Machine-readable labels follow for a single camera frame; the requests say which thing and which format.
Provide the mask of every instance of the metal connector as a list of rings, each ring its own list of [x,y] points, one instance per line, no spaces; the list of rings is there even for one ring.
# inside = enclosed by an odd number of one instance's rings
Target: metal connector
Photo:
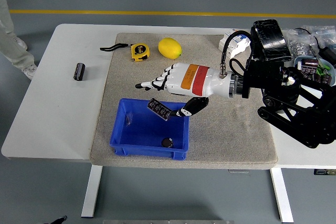
[[[225,63],[221,63],[220,64],[219,77],[221,79],[224,79],[226,76],[227,76],[226,65],[225,65]]]

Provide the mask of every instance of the shoe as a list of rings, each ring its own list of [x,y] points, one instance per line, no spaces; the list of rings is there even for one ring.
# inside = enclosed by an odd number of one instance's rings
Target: shoe
[[[23,49],[25,49],[25,50],[28,49],[27,44],[26,44],[23,40],[21,40],[19,37],[14,37],[13,39],[14,39],[14,40],[16,41],[16,43],[18,43]]]
[[[24,69],[21,69],[21,71],[26,75],[26,77],[32,80],[36,69],[37,69],[37,66],[35,64],[32,64]]]

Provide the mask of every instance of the tape measure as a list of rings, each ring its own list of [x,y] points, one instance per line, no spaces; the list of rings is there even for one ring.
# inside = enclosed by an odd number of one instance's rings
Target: tape measure
[[[131,47],[131,55],[132,60],[134,61],[143,61],[148,59],[150,52],[149,52],[149,46],[144,43],[138,43],[138,44],[125,44],[125,43],[118,43],[115,44],[112,47],[101,47],[101,51],[111,52],[118,48],[123,47]]]
[[[143,43],[135,44],[131,46],[132,59],[134,61],[143,61],[149,57],[149,46]]]

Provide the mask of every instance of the blue crate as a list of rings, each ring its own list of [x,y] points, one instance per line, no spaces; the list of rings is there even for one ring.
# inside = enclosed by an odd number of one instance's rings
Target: blue crate
[[[111,135],[110,146],[120,156],[145,155],[185,160],[189,147],[189,117],[171,117],[164,121],[147,108],[148,100],[122,98]],[[185,103],[162,102],[171,110]],[[170,137],[173,146],[162,147],[164,138]]]

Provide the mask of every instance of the black tape measure strap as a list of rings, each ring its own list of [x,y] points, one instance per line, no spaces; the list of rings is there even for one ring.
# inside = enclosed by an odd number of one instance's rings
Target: black tape measure strap
[[[111,52],[111,51],[114,51],[114,50],[116,50],[118,48],[131,47],[132,45],[133,44],[118,43],[118,44],[115,44],[112,47],[101,47],[100,50],[101,51],[105,51],[105,52]]]

